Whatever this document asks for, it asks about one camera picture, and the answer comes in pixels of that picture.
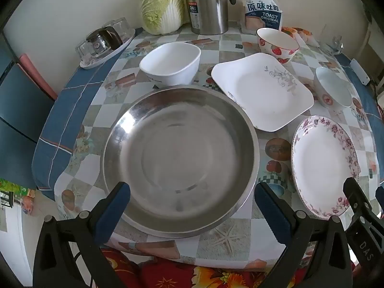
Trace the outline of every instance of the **white power adapter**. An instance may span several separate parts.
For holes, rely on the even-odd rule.
[[[358,61],[356,59],[351,60],[350,66],[355,74],[359,77],[361,83],[367,85],[370,79]]]

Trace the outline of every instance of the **small white bowl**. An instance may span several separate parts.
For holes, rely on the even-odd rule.
[[[200,63],[201,50],[193,44],[171,42],[159,46],[140,62],[140,69],[158,87],[191,84]]]
[[[313,80],[319,102],[326,108],[339,111],[351,107],[352,96],[344,80],[327,67],[317,67]]]
[[[299,50],[297,41],[285,32],[260,28],[256,34],[260,50],[274,56],[281,64],[288,63]]]

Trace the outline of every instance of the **white square plate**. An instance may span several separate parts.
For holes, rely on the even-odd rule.
[[[314,103],[310,90],[265,53],[217,64],[211,75],[263,131],[281,129]]]

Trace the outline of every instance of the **strawberry bowl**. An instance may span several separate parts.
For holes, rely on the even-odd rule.
[[[272,55],[281,64],[288,63],[299,49],[294,38],[272,28],[258,29],[257,42],[263,53]]]

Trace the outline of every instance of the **checkered tablecloth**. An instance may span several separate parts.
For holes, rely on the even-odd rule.
[[[111,126],[136,99],[157,89],[140,71],[139,63],[152,49],[173,41],[191,42],[200,47],[201,61],[193,83],[219,92],[221,90],[210,76],[212,67],[260,51],[256,36],[241,34],[235,23],[231,24],[228,32],[218,36],[193,34],[189,26],[165,36],[153,36],[147,32],[138,35],[116,61],[97,91],[84,117],[69,165],[56,181],[54,194],[62,218],[73,218],[82,210],[91,210],[106,196],[100,158]],[[335,112],[317,101],[313,90],[314,72],[323,65],[330,67],[345,81],[345,86],[354,97],[352,108]],[[284,67],[310,89],[315,102],[310,110],[276,132],[257,130],[260,146],[258,178],[266,178],[282,186],[282,198],[294,210],[308,212],[291,178],[291,142],[297,126],[307,116],[327,116],[338,122],[351,137],[361,169],[359,184],[370,200],[373,211],[378,213],[379,204],[374,194],[379,185],[379,165],[374,138],[358,94],[343,69],[334,57],[324,55],[318,48],[307,46],[304,42],[301,42],[300,51],[293,60]],[[349,225],[352,215],[349,209],[341,217],[344,227]],[[120,219],[109,244],[126,252],[156,255],[189,264],[246,269],[272,266],[285,248],[276,241],[253,200],[253,194],[231,218],[199,236],[158,238],[140,232]]]

